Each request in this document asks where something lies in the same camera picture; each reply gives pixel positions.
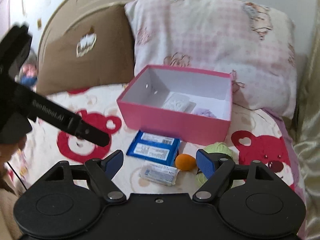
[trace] brown pillow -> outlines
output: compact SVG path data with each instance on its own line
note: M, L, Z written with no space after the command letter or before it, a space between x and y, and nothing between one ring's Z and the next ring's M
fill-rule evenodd
M128 83L134 77L133 45L123 6L95 12L47 45L37 93Z

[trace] green yarn ball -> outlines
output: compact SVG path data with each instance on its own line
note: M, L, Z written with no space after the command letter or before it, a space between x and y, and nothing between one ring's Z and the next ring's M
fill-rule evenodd
M224 153L229 155L232 159L235 157L235 152L228 148L225 143L216 142L215 144L210 144L204 148L207 153ZM204 183L206 183L208 179L205 175L198 169L198 174L196 175L196 182L199 187L201 187Z

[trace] white pillow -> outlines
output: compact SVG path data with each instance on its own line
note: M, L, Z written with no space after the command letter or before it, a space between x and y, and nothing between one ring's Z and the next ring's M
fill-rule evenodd
M294 26L283 12L238 0L135 0L125 11L135 75L147 64L231 73L234 103L292 118Z

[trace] open box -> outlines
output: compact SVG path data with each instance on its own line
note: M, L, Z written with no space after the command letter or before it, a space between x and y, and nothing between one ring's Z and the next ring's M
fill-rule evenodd
M184 112L163 109L172 96L189 98ZM147 65L117 99L126 125L200 145L223 142L231 121L231 75L194 68ZM193 114L206 108L215 116Z

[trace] bed sheet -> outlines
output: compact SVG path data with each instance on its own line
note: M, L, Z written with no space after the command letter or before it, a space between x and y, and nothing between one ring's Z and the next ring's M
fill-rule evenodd
M124 87L125 85L100 86L48 96L53 102L79 113L86 122L107 131L111 140L108 146L97 147L90 142L69 136L38 119L36 123L32 123L33 131L28 134L25 150L14 155L11 160L12 166L19 171L27 187L58 161L68 160L70 164L79 164L90 158L104 158L117 149L126 153L137 131L126 126L116 103ZM303 180L300 177L292 141L282 120L271 111L248 110L234 104L231 126L225 143L236 153L236 163L249 164L252 160L262 161L305 200ZM195 157L196 151L203 147L182 142L179 153ZM195 178L196 169L191 172L180 171L176 185L172 187L143 180L139 176L143 162L141 159L125 155L122 168L113 178L113 182L127 197L130 193L187 192L193 195L199 188ZM16 187L22 191L19 181L12 176L12 172L10 175ZM84 181L76 183L86 186ZM233 186L243 183L243 180L235 181ZM303 235L304 227L301 227L300 236L303 238Z

